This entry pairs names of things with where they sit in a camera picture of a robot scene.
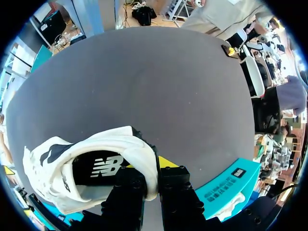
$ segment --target cable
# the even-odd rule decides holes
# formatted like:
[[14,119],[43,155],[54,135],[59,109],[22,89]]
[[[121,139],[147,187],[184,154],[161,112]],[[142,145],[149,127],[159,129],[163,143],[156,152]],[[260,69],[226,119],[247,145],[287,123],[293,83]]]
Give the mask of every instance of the cable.
[[276,194],[276,195],[272,198],[272,200],[275,200],[276,198],[278,198],[279,195],[280,195],[281,193],[283,193],[284,191],[286,191],[286,190],[288,190],[288,189],[290,189],[290,188],[295,188],[295,187],[298,187],[298,184],[293,184],[293,185],[290,185],[290,186],[288,186],[288,187],[285,187],[284,189],[282,189],[282,190],[280,191],[280,193]]

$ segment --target white sneaker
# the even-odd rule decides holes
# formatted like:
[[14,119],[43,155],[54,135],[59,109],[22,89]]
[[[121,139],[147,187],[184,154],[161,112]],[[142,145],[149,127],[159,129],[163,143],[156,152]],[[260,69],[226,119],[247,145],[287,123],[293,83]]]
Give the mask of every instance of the white sneaker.
[[32,188],[64,214],[105,201],[121,166],[133,165],[145,177],[146,200],[156,198],[158,179],[152,148],[126,126],[69,143],[52,137],[25,153],[25,173]]

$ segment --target person's hand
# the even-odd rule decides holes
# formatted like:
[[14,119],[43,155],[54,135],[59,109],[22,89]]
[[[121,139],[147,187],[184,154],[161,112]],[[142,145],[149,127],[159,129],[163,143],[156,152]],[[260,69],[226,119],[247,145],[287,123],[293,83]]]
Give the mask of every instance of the person's hand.
[[0,131],[0,144],[4,144],[4,135],[2,131]]
[[0,125],[4,122],[4,114],[0,113]]
[[[196,0],[191,0],[192,6],[194,6],[194,2],[195,2],[195,1],[196,1]],[[201,5],[204,6],[204,5],[205,5],[205,2],[206,2],[206,0],[201,0]]]
[[14,176],[14,175],[7,175],[7,178],[8,178],[13,184],[18,185],[18,181],[17,181],[16,176]]

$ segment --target black label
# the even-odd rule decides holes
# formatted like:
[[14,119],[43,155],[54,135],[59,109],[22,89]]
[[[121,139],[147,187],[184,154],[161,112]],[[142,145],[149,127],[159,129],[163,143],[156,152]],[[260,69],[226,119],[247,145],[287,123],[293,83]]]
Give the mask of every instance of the black label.
[[244,174],[245,174],[246,170],[241,169],[241,168],[237,168],[232,172],[232,175],[234,175],[237,178],[241,178]]

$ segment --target gray tabletop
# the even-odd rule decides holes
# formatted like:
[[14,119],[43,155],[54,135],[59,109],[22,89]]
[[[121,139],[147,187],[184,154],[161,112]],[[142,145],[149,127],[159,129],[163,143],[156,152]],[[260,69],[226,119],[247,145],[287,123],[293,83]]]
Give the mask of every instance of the gray tabletop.
[[[33,150],[53,136],[77,142],[126,125],[142,131],[159,155],[185,165],[195,189],[238,157],[252,159],[249,90],[222,44],[184,29],[139,27],[88,38],[49,59],[7,110],[9,145],[26,190],[32,192],[24,146]],[[159,211],[158,199],[146,203],[144,230],[162,229]]]

